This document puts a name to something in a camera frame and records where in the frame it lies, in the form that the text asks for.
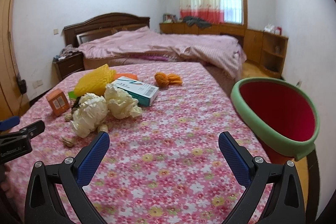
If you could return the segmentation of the yellow foam fruit net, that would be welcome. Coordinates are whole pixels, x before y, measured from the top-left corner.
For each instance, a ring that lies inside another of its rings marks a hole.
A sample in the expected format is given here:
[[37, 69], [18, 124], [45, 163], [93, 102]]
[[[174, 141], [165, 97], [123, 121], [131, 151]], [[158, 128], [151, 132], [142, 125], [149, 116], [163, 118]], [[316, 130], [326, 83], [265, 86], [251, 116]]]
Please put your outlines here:
[[73, 92], [77, 97], [84, 96], [87, 93], [93, 93], [97, 96], [103, 96], [106, 86], [114, 80], [116, 71], [110, 69], [105, 64], [81, 77], [76, 84]]

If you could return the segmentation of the red bin with green rim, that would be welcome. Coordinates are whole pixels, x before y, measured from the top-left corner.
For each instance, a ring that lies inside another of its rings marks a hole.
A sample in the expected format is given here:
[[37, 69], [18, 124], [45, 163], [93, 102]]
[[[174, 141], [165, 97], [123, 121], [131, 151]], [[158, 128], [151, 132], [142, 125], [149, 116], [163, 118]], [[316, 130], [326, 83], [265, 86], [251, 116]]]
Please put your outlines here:
[[230, 98], [272, 163], [300, 161], [315, 150], [319, 115], [300, 88], [280, 79], [250, 77], [233, 86]]

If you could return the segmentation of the walnut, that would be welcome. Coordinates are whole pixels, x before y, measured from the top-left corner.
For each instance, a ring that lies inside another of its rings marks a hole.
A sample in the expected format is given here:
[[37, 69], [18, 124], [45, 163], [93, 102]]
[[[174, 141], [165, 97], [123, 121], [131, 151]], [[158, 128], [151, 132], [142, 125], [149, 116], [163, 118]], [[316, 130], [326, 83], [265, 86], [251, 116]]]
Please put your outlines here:
[[72, 120], [72, 113], [67, 113], [65, 116], [64, 116], [64, 120], [66, 122], [69, 122]]
[[97, 131], [108, 133], [109, 132], [108, 125], [107, 124], [99, 125], [98, 128], [97, 128]]
[[73, 147], [76, 144], [76, 138], [75, 137], [61, 137], [62, 143], [67, 147]]

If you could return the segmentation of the small orange crumpled net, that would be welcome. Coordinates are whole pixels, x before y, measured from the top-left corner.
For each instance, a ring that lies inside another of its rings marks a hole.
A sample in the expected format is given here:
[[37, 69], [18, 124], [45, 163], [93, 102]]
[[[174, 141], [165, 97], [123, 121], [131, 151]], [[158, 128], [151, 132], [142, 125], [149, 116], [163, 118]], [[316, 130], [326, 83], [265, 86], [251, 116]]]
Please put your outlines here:
[[157, 87], [159, 88], [166, 88], [169, 85], [181, 85], [183, 84], [183, 81], [179, 75], [176, 75], [174, 73], [165, 74], [163, 72], [157, 72], [154, 75], [155, 82], [157, 84]]

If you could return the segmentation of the small orange carton box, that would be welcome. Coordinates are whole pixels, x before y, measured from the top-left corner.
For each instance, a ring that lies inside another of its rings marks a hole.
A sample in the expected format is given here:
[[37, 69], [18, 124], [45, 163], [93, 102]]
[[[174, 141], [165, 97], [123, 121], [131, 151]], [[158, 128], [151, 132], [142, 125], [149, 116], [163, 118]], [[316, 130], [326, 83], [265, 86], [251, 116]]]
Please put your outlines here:
[[55, 89], [46, 96], [46, 99], [52, 109], [52, 112], [57, 116], [61, 116], [69, 108], [70, 104], [66, 95], [61, 89]]

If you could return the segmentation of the dark clothes on cabinet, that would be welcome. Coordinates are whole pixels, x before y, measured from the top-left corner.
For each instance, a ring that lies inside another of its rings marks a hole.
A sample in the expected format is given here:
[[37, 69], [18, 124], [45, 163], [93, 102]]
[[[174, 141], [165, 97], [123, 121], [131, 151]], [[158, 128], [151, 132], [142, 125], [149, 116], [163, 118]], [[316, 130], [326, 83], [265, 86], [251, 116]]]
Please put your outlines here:
[[198, 28], [208, 28], [212, 24], [197, 16], [185, 16], [182, 19], [183, 23], [187, 24], [189, 27], [196, 25]]

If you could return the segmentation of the clothes pile on nightstand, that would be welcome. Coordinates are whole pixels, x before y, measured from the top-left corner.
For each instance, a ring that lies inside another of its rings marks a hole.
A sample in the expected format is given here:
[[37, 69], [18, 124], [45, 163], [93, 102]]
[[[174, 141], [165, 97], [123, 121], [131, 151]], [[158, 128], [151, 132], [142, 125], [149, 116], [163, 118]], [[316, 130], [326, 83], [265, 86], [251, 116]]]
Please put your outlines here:
[[70, 57], [72, 55], [74, 55], [75, 53], [78, 53], [78, 49], [73, 47], [72, 45], [67, 45], [65, 48], [63, 48], [60, 53], [56, 56], [54, 56], [53, 61], [59, 61], [62, 59], [65, 59], [67, 57]]

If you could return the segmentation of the white teal medicine box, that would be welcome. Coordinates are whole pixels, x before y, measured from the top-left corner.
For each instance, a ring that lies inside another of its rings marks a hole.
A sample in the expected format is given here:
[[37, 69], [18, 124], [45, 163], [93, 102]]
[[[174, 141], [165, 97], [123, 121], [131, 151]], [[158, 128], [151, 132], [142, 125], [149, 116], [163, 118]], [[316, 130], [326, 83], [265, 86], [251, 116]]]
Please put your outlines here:
[[121, 76], [112, 82], [116, 87], [128, 92], [138, 100], [141, 106], [149, 107], [153, 104], [159, 93], [159, 88], [138, 80]]

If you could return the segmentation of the dark wooden headboard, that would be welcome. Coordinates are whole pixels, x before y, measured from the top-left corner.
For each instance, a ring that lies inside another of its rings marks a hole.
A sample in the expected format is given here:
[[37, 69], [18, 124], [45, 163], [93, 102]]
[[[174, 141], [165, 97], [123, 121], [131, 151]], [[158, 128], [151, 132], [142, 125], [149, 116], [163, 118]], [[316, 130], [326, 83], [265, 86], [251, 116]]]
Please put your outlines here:
[[78, 47], [79, 42], [76, 38], [78, 34], [88, 31], [101, 30], [105, 28], [114, 28], [118, 26], [126, 26], [131, 24], [144, 24], [150, 26], [150, 18], [143, 16], [136, 16], [133, 14], [126, 14], [120, 12], [112, 12], [95, 16], [81, 23], [76, 23], [63, 28], [63, 34], [66, 45]]

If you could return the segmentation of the brown mattress base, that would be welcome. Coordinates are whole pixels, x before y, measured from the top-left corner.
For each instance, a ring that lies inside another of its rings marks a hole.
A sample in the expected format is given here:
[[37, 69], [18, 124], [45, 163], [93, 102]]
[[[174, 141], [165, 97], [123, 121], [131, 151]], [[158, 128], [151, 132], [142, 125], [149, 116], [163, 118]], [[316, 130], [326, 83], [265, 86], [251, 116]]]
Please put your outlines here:
[[109, 67], [117, 67], [121, 65], [147, 64], [156, 62], [175, 63], [183, 61], [185, 61], [185, 59], [181, 57], [159, 55], [159, 54], [147, 54], [147, 53], [134, 53], [117, 57], [92, 58], [92, 59], [83, 57], [83, 64], [85, 70], [96, 69], [105, 64], [107, 64]]

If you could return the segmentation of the green paper scrap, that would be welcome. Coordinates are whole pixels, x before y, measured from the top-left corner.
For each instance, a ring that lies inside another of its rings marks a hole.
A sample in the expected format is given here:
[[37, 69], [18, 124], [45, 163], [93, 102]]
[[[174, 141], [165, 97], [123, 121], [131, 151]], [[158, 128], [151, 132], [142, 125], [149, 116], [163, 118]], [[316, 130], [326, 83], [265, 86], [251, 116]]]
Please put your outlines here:
[[76, 99], [77, 96], [75, 95], [74, 91], [68, 92], [69, 99]]

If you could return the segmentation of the dark wooden nightstand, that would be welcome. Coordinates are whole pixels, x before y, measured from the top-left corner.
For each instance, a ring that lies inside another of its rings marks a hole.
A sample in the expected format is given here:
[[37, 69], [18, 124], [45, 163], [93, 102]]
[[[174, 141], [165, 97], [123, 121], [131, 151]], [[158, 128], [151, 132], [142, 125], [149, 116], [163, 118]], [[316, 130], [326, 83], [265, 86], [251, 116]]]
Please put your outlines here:
[[53, 59], [58, 79], [61, 81], [75, 72], [84, 71], [84, 57], [81, 52], [77, 52], [64, 59]]

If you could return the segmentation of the white bag on cabinet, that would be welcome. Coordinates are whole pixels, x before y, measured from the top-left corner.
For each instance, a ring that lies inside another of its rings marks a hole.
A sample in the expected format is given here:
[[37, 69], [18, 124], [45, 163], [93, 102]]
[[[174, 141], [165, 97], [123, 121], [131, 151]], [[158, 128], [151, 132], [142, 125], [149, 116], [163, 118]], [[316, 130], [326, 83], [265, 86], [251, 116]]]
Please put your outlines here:
[[267, 25], [264, 27], [264, 32], [268, 32], [268, 33], [273, 34], [273, 33], [274, 33], [274, 30], [275, 30], [275, 26], [272, 25], [272, 24], [267, 24]]

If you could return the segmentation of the pink floral bed sheet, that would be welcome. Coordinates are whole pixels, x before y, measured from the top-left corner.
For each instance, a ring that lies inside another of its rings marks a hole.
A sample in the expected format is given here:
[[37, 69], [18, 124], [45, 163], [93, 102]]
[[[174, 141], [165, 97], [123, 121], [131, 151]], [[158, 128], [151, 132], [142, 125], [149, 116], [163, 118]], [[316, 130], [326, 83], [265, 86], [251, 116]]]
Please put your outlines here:
[[120, 66], [154, 84], [175, 73], [181, 86], [160, 90], [138, 118], [107, 119], [110, 147], [84, 188], [108, 223], [221, 223], [244, 188], [219, 147], [228, 131], [254, 156], [266, 157], [229, 97], [200, 63]]

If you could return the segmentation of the long wooden cabinet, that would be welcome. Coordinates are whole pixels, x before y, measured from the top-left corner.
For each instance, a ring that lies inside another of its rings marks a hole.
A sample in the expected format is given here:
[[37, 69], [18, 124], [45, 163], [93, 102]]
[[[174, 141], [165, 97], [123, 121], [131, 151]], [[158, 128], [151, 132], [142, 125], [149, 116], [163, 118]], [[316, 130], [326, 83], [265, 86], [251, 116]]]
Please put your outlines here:
[[161, 23], [159, 27], [164, 34], [233, 36], [238, 39], [248, 61], [258, 65], [267, 76], [277, 79], [282, 77], [288, 45], [288, 38], [285, 36], [226, 23], [207, 28], [188, 26], [183, 22]]

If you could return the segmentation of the pink quilt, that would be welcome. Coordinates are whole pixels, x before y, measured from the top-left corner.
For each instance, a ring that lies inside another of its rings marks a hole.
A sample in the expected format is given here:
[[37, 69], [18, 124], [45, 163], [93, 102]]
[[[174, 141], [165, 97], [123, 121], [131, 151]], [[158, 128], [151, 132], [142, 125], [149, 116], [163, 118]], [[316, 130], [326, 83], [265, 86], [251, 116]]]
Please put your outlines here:
[[116, 32], [83, 43], [78, 50], [86, 59], [163, 57], [170, 61], [197, 61], [223, 70], [232, 79], [240, 77], [247, 60], [242, 46], [232, 36], [159, 34], [148, 27]]

